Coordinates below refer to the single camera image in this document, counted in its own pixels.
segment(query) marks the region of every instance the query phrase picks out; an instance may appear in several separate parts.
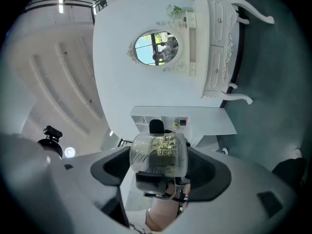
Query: drawer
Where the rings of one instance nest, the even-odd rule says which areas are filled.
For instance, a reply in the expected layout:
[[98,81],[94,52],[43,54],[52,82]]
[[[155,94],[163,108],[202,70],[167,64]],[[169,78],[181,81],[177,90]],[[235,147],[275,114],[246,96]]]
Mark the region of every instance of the drawer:
[[196,28],[196,15],[194,12],[186,12],[186,19],[189,28]]
[[210,46],[209,67],[205,90],[215,90],[222,76],[223,48]]
[[209,0],[211,45],[223,47],[225,38],[226,8],[223,1]]

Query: ceiling beam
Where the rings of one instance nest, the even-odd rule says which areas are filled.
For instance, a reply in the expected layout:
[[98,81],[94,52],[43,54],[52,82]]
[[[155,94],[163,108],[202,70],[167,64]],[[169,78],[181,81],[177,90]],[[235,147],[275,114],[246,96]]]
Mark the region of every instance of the ceiling beam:
[[34,59],[34,56],[31,56],[29,59],[29,65],[32,68],[36,79],[39,82],[39,85],[42,87],[42,91],[46,94],[47,99],[51,102],[51,104],[54,106],[54,108],[58,111],[58,113],[63,117],[65,121],[67,121],[70,125],[72,125],[79,133],[81,133],[84,137],[87,137],[89,135],[88,132],[83,130],[81,127],[79,127],[77,124],[73,122],[73,119],[70,118],[64,110],[61,108],[59,103],[56,101],[56,99],[53,97],[53,95],[50,93],[49,89],[45,85],[45,82],[43,78],[41,77],[41,74],[39,72],[39,68],[37,67],[36,61]]
[[94,85],[97,86],[95,75],[94,75],[94,71],[93,71],[93,69],[92,69],[92,67],[90,65],[90,62],[89,62],[88,58],[87,58],[87,53],[85,51],[82,38],[76,38],[76,43],[78,45],[78,49],[79,49],[79,53],[80,53],[80,55],[82,57],[82,61],[83,61],[84,65],[85,65],[85,67],[87,67],[88,72],[90,74],[90,77],[91,77]]
[[54,45],[54,49],[55,52],[57,54],[58,57],[58,61],[67,77],[67,79],[69,80],[72,88],[74,89],[74,91],[76,92],[76,94],[78,95],[79,99],[81,100],[81,102],[87,107],[87,109],[91,112],[91,114],[94,116],[95,119],[97,120],[101,120],[101,116],[98,115],[98,113],[94,110],[93,106],[90,105],[89,101],[86,99],[86,97],[84,96],[84,94],[81,92],[81,90],[78,88],[73,76],[71,75],[68,66],[66,64],[66,61],[63,57],[62,51],[60,49],[59,44],[55,44]]

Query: white shelf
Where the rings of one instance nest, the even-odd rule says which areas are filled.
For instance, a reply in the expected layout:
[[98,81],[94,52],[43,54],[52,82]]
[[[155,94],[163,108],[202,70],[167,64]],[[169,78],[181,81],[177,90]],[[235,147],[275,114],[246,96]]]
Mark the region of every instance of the white shelf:
[[148,125],[148,124],[139,122],[139,123],[136,123],[136,125]]
[[144,116],[131,116],[135,124],[147,124]]
[[161,119],[160,116],[145,116],[147,124],[150,124],[153,119]]
[[134,107],[131,116],[189,117],[193,136],[236,134],[224,108],[212,107]]
[[165,129],[174,131],[176,133],[184,133],[185,126],[180,126],[179,129],[174,129],[175,119],[185,119],[186,117],[179,116],[162,116],[162,122],[164,122]]
[[148,133],[150,132],[150,128],[149,128],[148,125],[136,124],[136,127],[138,128],[138,130],[140,131],[140,133],[148,134]]

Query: gray floor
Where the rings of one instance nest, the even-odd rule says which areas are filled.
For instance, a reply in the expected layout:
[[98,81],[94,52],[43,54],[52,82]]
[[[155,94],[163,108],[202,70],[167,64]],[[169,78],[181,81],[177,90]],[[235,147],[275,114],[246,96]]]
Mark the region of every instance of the gray floor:
[[275,25],[251,14],[245,27],[243,60],[233,93],[254,101],[229,101],[225,109],[237,135],[218,138],[230,155],[270,170],[295,148],[312,153],[312,56],[291,11],[280,0],[247,0]]
[[129,191],[125,210],[127,212],[138,212],[148,210],[153,203],[151,197],[144,197],[143,192],[136,187],[136,178],[133,179]]

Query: oval mirror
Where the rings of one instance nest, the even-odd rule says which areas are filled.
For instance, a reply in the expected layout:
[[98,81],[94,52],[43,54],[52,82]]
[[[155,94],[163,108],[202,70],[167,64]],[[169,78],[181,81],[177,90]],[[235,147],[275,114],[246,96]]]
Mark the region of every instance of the oval mirror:
[[140,36],[135,44],[137,59],[150,66],[164,65],[178,53],[179,44],[170,32],[152,30]]

